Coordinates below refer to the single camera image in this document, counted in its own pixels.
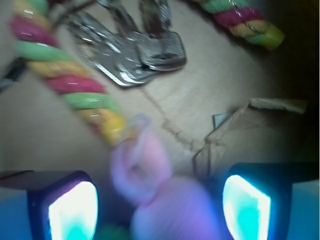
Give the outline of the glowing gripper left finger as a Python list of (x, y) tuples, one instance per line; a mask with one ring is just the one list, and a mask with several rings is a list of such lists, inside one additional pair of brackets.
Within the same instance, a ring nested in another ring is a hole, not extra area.
[(27, 191), (34, 240), (91, 240), (99, 211), (98, 191), (82, 170), (34, 171)]

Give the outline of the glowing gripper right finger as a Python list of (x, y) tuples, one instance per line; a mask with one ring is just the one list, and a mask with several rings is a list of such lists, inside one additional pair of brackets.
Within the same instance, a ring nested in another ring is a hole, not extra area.
[(222, 191), (223, 215), (234, 240), (285, 240), (292, 200), (288, 163), (236, 163)]

